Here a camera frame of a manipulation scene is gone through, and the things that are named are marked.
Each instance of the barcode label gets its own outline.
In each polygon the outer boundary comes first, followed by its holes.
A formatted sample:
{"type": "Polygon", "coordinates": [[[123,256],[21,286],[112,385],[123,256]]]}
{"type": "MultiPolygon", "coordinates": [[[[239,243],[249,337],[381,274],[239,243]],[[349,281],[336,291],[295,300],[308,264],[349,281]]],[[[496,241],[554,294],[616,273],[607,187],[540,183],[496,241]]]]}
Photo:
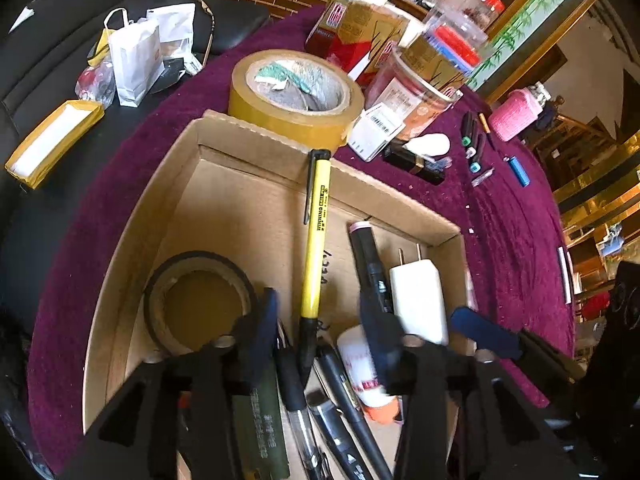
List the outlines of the barcode label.
{"type": "Polygon", "coordinates": [[[386,126],[386,124],[385,124],[385,123],[383,123],[383,122],[382,122],[379,118],[377,118],[376,116],[371,117],[371,120],[372,120],[373,122],[375,122],[375,123],[380,127],[380,129],[381,129],[383,132],[385,132],[387,135],[388,135],[388,134],[389,134],[389,132],[391,131],[391,130],[388,128],[388,126],[386,126]]]}
{"type": "Polygon", "coordinates": [[[380,94],[380,97],[376,100],[376,104],[384,103],[403,121],[421,102],[422,99],[413,95],[396,78],[391,80],[391,83],[386,86],[382,94],[380,94]]]}
{"type": "Polygon", "coordinates": [[[402,129],[404,123],[385,104],[363,112],[349,136],[349,146],[364,161],[375,157],[402,129]]]}

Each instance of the price tag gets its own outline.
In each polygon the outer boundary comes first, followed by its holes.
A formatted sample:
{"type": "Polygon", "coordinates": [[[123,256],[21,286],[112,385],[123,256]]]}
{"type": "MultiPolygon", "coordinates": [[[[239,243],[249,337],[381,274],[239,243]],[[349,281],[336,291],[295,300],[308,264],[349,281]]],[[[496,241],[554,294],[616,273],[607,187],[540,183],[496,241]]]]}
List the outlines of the price tag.
{"type": "Polygon", "coordinates": [[[349,136],[349,146],[365,162],[370,162],[404,128],[398,115],[379,103],[360,115],[349,136]]]}

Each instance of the table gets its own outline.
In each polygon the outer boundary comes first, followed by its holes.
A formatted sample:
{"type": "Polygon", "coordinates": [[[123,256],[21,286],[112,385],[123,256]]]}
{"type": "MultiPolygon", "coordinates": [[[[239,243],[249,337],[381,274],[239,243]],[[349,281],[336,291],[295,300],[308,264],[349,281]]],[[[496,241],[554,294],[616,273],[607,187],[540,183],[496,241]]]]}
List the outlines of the table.
{"type": "MultiPolygon", "coordinates": [[[[40,300],[28,370],[34,437],[49,465],[60,472],[82,437],[81,392],[84,356],[104,273],[120,234],[146,183],[184,127],[208,108],[225,112],[233,66],[268,48],[303,50],[319,17],[312,7],[264,28],[211,61],[153,112],[120,148],[87,192],[56,257],[40,300]]],[[[563,244],[558,207],[542,168],[522,145],[496,139],[517,155],[531,184],[522,189],[500,155],[487,149],[495,174],[478,188],[463,157],[459,127],[467,110],[488,107],[473,92],[435,121],[444,131],[454,165],[441,186],[429,184],[377,158],[365,164],[349,148],[336,157],[401,190],[460,226],[479,309],[513,329],[525,326],[564,352],[574,344],[572,307],[565,305],[557,247],[563,244]]],[[[514,373],[529,398],[542,395],[514,373]]]]}

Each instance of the bag handle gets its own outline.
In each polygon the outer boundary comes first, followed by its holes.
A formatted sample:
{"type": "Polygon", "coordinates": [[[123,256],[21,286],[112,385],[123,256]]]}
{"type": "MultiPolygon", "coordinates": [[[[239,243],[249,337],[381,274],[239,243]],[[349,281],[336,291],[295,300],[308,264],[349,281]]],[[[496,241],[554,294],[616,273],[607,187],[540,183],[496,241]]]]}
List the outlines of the bag handle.
{"type": "Polygon", "coordinates": [[[195,0],[195,1],[198,2],[202,7],[202,10],[204,10],[204,12],[211,17],[211,32],[209,34],[209,44],[207,45],[207,51],[204,53],[204,58],[202,59],[202,67],[204,68],[207,64],[207,60],[209,59],[209,53],[211,51],[211,43],[213,43],[213,31],[216,28],[216,19],[213,17],[213,12],[211,12],[211,9],[209,8],[209,6],[204,0],[195,0]]]}
{"type": "Polygon", "coordinates": [[[107,38],[109,37],[109,26],[107,25],[107,23],[109,23],[111,17],[119,10],[122,11],[122,23],[124,23],[125,27],[129,27],[129,16],[127,15],[127,9],[125,9],[124,7],[113,9],[109,14],[107,14],[107,17],[104,19],[104,28],[107,30],[107,38]]]}

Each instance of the blue battery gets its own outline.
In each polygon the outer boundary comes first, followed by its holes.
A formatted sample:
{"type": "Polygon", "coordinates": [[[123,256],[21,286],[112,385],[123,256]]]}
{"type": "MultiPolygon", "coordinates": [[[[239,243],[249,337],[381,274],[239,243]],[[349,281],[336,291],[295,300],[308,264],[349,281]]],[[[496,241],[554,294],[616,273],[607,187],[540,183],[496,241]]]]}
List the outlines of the blue battery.
{"type": "Polygon", "coordinates": [[[531,180],[529,179],[529,175],[527,174],[527,172],[524,171],[524,168],[522,167],[522,164],[520,164],[520,161],[514,156],[512,156],[511,158],[507,158],[506,161],[508,165],[511,166],[513,173],[516,174],[516,178],[518,179],[520,185],[522,187],[527,187],[531,183],[531,180]]]}

